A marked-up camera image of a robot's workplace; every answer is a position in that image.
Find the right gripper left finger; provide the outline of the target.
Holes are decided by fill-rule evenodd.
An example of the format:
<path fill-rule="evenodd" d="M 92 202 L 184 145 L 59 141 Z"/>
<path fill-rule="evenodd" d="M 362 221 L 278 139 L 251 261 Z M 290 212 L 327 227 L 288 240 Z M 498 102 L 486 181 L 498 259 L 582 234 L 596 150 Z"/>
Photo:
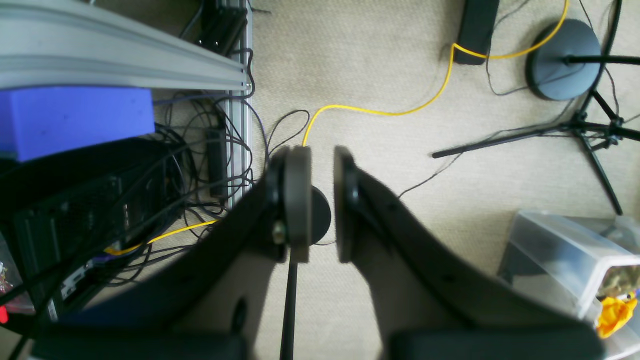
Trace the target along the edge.
<path fill-rule="evenodd" d="M 282 148 L 194 248 L 141 284 L 61 321 L 62 360 L 244 360 L 275 265 L 308 262 L 311 150 Z"/>

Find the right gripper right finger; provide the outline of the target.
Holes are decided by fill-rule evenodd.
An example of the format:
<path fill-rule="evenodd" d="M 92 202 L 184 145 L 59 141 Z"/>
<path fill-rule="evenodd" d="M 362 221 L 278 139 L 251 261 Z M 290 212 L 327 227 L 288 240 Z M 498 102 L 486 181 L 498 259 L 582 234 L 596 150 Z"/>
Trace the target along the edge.
<path fill-rule="evenodd" d="M 601 360 L 593 328 L 525 297 L 442 244 L 334 148 L 338 259 L 368 285 L 384 360 Z"/>

